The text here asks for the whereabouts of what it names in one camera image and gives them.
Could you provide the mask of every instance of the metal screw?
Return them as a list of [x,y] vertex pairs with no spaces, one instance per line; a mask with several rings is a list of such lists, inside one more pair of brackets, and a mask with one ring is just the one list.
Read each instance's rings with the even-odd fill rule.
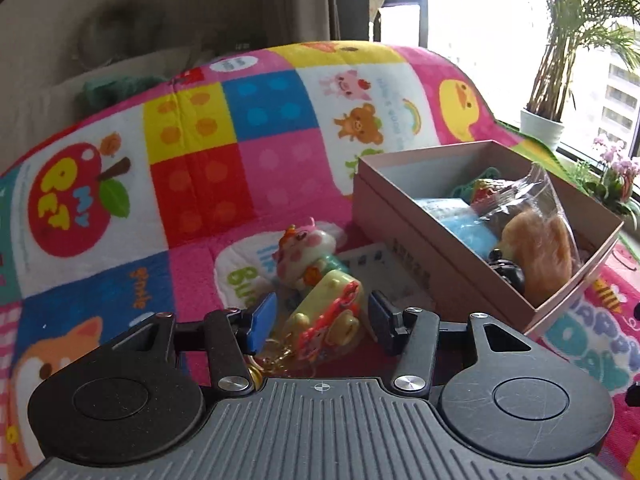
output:
[[249,387],[249,381],[244,377],[231,375],[220,379],[218,386],[226,392],[242,392]]
[[416,375],[402,375],[394,381],[394,385],[404,392],[417,392],[423,389],[427,383],[422,377]]

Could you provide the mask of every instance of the patchwork quilt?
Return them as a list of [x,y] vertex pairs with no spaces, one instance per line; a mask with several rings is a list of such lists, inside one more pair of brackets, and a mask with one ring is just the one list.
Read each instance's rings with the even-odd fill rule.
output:
[[[341,41],[189,70],[27,153],[0,178],[0,478],[43,459],[27,403],[66,364],[155,312],[190,321],[252,304],[273,287],[271,253],[291,223],[315,218],[341,251],[369,244],[351,223],[360,156],[485,139],[566,178],[545,148],[495,123],[449,61]],[[600,457],[625,478],[640,478],[640,412],[624,402],[640,368],[639,301],[638,263],[618,244],[543,337],[611,392]],[[206,381],[202,359],[189,366]]]

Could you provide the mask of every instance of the pink box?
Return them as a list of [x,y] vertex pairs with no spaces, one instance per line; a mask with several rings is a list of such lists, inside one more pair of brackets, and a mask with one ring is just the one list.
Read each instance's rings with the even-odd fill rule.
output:
[[597,278],[622,227],[620,218],[550,176],[578,245],[591,257],[563,288],[535,308],[413,200],[447,196],[489,166],[498,168],[504,179],[517,180],[530,165],[492,140],[364,156],[354,178],[353,219],[418,275],[443,320],[466,321],[472,312],[486,312],[521,332],[540,334]]

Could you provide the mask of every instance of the brown plush toy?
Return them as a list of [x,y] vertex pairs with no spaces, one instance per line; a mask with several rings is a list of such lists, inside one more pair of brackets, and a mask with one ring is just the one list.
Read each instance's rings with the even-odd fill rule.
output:
[[522,268],[524,297],[533,306],[543,304],[571,279],[571,240],[558,215],[543,219],[533,209],[517,214],[502,230],[498,247]]

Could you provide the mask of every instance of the ribbed plastic surface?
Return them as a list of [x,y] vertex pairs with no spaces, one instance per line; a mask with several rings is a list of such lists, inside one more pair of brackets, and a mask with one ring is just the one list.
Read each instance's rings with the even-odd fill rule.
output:
[[374,379],[271,379],[252,396],[220,402],[197,435],[160,458],[118,468],[91,468],[53,458],[29,478],[604,480],[615,476],[593,458],[546,468],[492,461],[450,436],[426,402],[392,396]]

